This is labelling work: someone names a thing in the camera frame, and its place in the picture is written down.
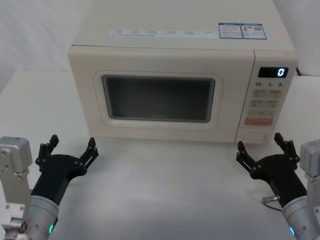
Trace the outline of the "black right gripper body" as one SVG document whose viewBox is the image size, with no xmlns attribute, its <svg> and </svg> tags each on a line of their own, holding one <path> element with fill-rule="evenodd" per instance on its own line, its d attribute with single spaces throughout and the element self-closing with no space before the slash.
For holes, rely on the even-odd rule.
<svg viewBox="0 0 320 240">
<path fill-rule="evenodd" d="M 289 202 L 307 195 L 305 186 L 295 172 L 299 161 L 299 156 L 266 156 L 250 168 L 249 175 L 254 180 L 265 181 L 274 195 L 279 197 L 280 206 L 284 207 Z"/>
</svg>

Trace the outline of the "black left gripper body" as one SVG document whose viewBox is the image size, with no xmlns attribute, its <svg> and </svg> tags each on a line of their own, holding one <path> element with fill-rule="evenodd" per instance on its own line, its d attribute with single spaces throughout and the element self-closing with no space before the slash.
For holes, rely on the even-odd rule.
<svg viewBox="0 0 320 240">
<path fill-rule="evenodd" d="M 85 164 L 71 155 L 50 155 L 37 158 L 35 163 L 41 174 L 31 195 L 48 199 L 56 205 L 60 205 L 70 181 L 87 173 Z"/>
</svg>

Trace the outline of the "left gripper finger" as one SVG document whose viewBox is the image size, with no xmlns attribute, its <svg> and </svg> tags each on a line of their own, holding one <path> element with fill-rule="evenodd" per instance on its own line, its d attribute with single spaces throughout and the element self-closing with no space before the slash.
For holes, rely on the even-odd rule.
<svg viewBox="0 0 320 240">
<path fill-rule="evenodd" d="M 74 162 L 77 175 L 85 175 L 90 165 L 99 156 L 98 149 L 96 147 L 96 141 L 94 137 L 91 137 L 88 141 L 87 148 L 81 157 Z"/>
<path fill-rule="evenodd" d="M 37 165 L 44 162 L 53 152 L 54 148 L 58 145 L 59 138 L 56 134 L 52 135 L 49 142 L 41 143 L 39 147 L 38 157 L 35 160 Z"/>
</svg>

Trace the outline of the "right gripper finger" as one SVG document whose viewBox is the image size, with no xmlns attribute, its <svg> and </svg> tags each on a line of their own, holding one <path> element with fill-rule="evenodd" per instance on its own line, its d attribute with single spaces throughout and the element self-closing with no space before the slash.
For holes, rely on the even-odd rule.
<svg viewBox="0 0 320 240">
<path fill-rule="evenodd" d="M 275 133 L 274 140 L 283 151 L 285 163 L 295 171 L 298 168 L 300 157 L 296 152 L 294 142 L 292 140 L 284 140 L 283 136 L 279 132 Z"/>
<path fill-rule="evenodd" d="M 248 154 L 245 145 L 242 141 L 237 145 L 238 153 L 236 154 L 236 161 L 250 174 L 258 175 L 258 163 Z"/>
</svg>

